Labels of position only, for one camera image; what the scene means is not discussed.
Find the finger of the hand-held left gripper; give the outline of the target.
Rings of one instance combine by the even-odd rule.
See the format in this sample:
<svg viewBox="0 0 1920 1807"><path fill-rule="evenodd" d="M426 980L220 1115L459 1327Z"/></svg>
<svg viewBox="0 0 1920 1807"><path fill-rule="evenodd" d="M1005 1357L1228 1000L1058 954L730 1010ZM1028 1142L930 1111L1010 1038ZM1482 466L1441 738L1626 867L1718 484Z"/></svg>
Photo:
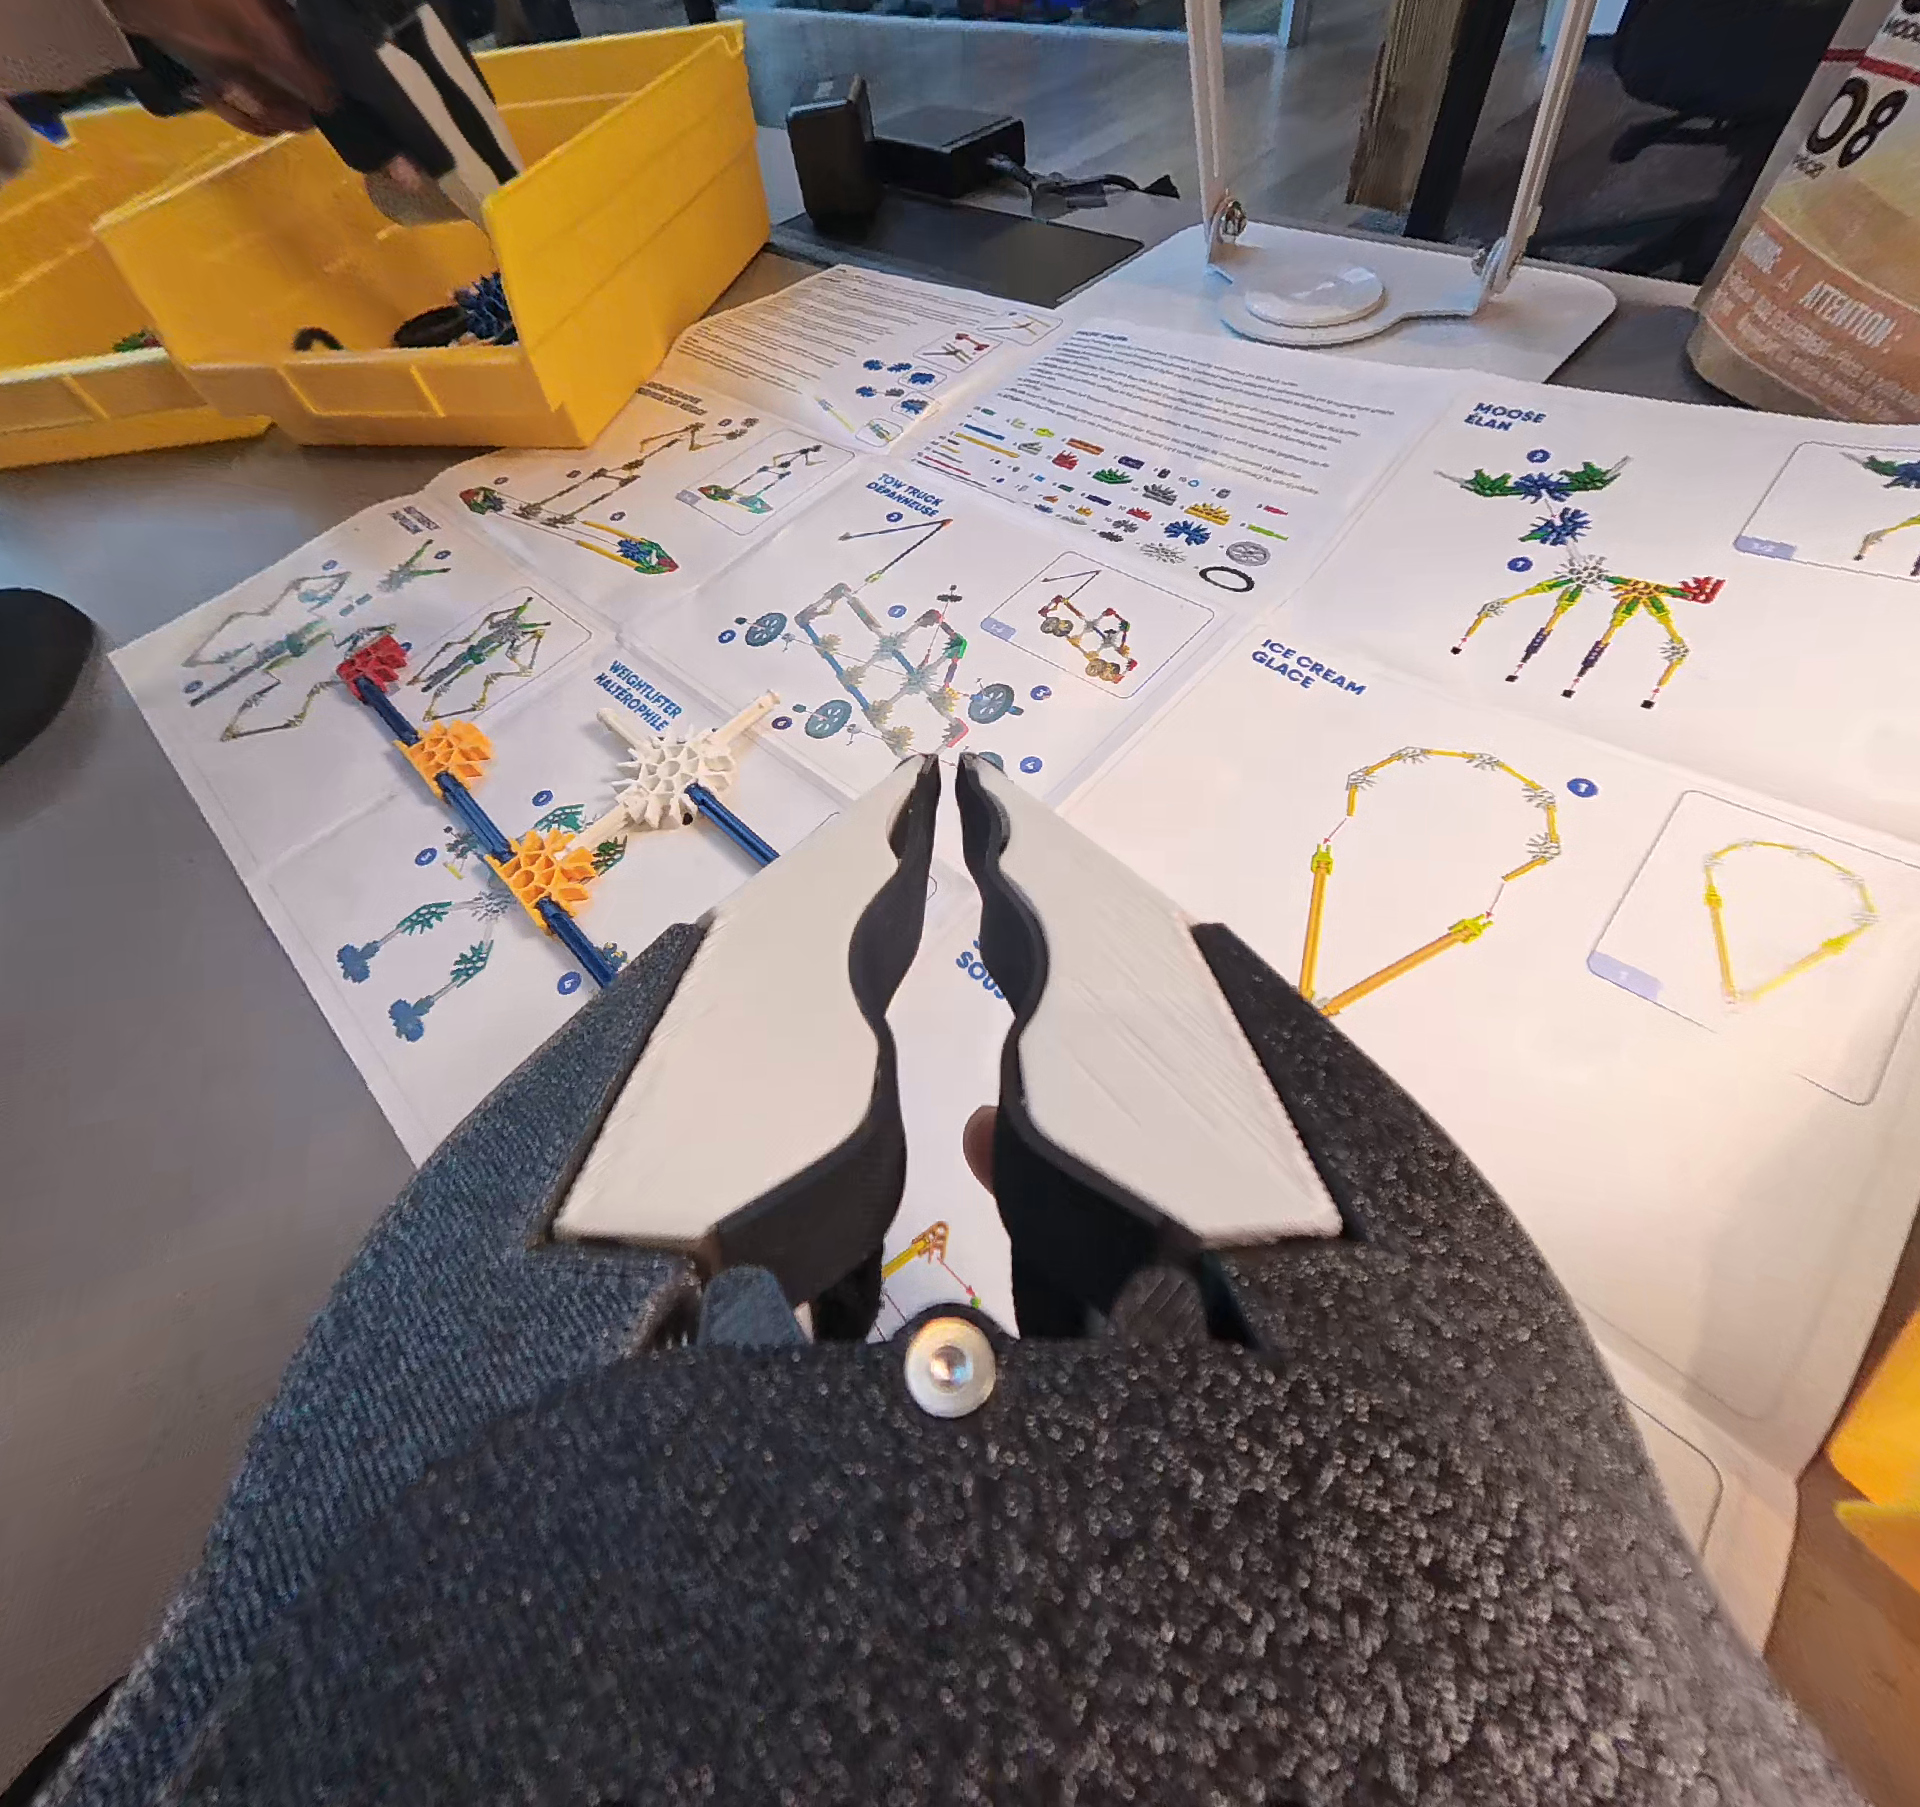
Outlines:
<svg viewBox="0 0 1920 1807"><path fill-rule="evenodd" d="M471 112L463 73L449 70L446 48L459 48L442 18L409 18L372 48L378 70L376 110L390 139L455 215L479 213L479 151L466 135Z"/></svg>
<svg viewBox="0 0 1920 1807"><path fill-rule="evenodd" d="M487 200L525 160L477 61L432 4L416 6L416 69L416 112L446 154L435 185L480 229Z"/></svg>

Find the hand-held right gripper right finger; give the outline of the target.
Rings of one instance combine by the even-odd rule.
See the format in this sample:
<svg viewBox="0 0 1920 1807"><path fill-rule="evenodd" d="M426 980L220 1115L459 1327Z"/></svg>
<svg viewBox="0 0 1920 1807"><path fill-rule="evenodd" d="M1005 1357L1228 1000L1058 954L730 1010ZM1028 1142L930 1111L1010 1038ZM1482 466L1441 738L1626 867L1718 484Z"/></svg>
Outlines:
<svg viewBox="0 0 1920 1807"><path fill-rule="evenodd" d="M1185 911L983 758L954 795L976 949L1012 1014L994 1191L1020 1323L1107 1315L1149 1268L1339 1238Z"/></svg>

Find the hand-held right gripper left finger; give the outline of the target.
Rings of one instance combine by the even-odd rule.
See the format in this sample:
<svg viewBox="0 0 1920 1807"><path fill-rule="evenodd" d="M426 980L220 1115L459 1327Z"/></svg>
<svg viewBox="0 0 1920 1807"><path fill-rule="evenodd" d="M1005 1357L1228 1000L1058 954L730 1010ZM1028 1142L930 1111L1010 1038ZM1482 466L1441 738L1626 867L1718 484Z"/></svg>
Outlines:
<svg viewBox="0 0 1920 1807"><path fill-rule="evenodd" d="M937 760L899 763L706 915L557 1238L759 1268L792 1304L876 1255L906 1173L887 1011L923 943L941 791Z"/></svg>

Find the pile of colourful toy parts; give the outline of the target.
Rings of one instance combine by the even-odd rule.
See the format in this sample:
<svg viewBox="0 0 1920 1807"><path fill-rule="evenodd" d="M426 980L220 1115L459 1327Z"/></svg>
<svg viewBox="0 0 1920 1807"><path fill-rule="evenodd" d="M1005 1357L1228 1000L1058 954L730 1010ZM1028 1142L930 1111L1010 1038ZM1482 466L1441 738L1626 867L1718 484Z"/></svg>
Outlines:
<svg viewBox="0 0 1920 1807"><path fill-rule="evenodd" d="M283 347L296 356L391 352L431 353L513 347L519 341L500 271L428 293L426 276L342 276L327 303L293 327Z"/></svg>

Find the yellow divided parts bin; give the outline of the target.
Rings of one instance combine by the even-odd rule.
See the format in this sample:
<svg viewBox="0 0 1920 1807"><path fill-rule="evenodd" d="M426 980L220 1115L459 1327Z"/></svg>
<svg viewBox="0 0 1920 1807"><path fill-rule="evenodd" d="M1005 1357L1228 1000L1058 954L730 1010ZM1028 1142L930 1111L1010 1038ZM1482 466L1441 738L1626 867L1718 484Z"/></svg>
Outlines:
<svg viewBox="0 0 1920 1807"><path fill-rule="evenodd" d="M527 171L479 229L401 226L318 135L261 141L98 237L190 382L303 445L587 445L755 258L770 213L742 21L479 57ZM342 276L500 271L513 347L296 356Z"/></svg>

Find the blue rod orange connector assembly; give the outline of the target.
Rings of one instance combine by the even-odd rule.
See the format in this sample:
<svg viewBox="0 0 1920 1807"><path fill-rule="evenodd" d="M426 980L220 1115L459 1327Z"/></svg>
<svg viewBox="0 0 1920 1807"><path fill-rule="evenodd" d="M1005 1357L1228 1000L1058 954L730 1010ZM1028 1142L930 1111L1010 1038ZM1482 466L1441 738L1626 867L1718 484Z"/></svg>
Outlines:
<svg viewBox="0 0 1920 1807"><path fill-rule="evenodd" d="M609 985L623 961L613 949L596 943L580 920L592 887L601 875L597 851L584 836L569 830L513 835L479 795L493 762L493 745L483 729L466 717L419 726L399 711L372 675L350 675L348 668L340 668L340 679L378 722L419 780L453 816L453 830L466 838L472 856L515 907L555 941L584 978L597 987Z"/></svg>

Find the black box device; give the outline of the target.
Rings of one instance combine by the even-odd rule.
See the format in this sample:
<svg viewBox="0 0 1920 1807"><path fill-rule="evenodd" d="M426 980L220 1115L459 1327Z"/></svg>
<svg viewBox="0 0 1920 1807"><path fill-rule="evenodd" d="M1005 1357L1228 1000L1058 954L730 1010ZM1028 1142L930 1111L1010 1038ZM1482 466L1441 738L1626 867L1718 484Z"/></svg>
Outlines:
<svg viewBox="0 0 1920 1807"><path fill-rule="evenodd" d="M808 77L788 105L784 131L813 226L822 235L864 232L885 191L867 77Z"/></svg>

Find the printed instruction sheet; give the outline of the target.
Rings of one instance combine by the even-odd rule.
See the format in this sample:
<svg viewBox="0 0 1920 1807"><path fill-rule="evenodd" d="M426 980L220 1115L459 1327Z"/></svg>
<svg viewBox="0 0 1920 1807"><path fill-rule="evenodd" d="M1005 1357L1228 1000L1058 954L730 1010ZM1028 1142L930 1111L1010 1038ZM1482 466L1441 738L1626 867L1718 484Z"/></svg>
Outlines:
<svg viewBox="0 0 1920 1807"><path fill-rule="evenodd" d="M336 668L393 632L513 835L778 703L788 851L979 753L1228 925L1478 1161L1764 1637L1916 1208L1916 426L1286 368L833 268L587 448L492 452L115 656L422 1160L592 982ZM616 956L752 872L596 853Z"/></svg>

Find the black power adapter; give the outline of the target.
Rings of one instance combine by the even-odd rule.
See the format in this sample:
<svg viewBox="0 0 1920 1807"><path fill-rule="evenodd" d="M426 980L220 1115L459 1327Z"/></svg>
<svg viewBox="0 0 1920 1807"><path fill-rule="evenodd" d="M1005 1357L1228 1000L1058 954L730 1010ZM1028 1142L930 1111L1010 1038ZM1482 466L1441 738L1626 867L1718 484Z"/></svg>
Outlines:
<svg viewBox="0 0 1920 1807"><path fill-rule="evenodd" d="M1013 115L957 105L918 105L875 126L875 165L882 187L929 200L960 202L1025 172L1025 126Z"/></svg>

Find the black mesh cushion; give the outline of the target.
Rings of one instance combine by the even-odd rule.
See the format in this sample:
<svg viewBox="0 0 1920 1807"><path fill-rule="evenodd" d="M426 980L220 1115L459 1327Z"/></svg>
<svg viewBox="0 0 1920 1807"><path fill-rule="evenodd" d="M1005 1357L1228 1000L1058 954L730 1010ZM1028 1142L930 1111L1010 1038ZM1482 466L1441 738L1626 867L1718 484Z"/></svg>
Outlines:
<svg viewBox="0 0 1920 1807"><path fill-rule="evenodd" d="M95 645L94 620L66 600L2 586L2 766L58 720Z"/></svg>

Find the white metal stand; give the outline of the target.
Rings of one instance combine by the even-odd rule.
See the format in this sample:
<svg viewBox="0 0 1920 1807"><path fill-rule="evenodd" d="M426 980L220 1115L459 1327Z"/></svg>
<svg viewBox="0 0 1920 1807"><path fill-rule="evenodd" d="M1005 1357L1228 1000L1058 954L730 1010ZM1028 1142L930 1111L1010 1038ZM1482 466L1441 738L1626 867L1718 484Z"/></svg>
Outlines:
<svg viewBox="0 0 1920 1807"><path fill-rule="evenodd" d="M1580 273L1528 265L1594 0L1565 0L1504 229L1489 248L1250 220L1228 147L1221 0L1185 0L1198 222L1077 301L1113 330L1227 340L1266 365L1347 363L1547 380L1616 311Z"/></svg>

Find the K'NEX product box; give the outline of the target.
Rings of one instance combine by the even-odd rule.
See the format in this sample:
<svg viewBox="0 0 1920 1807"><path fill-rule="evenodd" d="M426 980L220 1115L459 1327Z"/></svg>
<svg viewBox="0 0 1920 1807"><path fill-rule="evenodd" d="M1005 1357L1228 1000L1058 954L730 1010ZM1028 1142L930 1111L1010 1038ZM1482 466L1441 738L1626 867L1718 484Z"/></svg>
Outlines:
<svg viewBox="0 0 1920 1807"><path fill-rule="evenodd" d="M1752 407L1918 420L1918 0L1856 0L1695 303Z"/></svg>

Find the wooden post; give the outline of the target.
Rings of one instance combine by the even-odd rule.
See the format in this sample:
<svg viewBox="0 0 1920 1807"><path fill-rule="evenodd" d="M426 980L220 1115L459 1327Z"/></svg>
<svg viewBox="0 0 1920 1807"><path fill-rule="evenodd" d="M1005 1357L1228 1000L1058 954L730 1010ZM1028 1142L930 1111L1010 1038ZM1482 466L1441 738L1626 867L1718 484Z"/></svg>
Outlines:
<svg viewBox="0 0 1920 1807"><path fill-rule="evenodd" d="M1465 0L1389 0L1347 172L1349 205L1410 211L1464 14Z"/></svg>

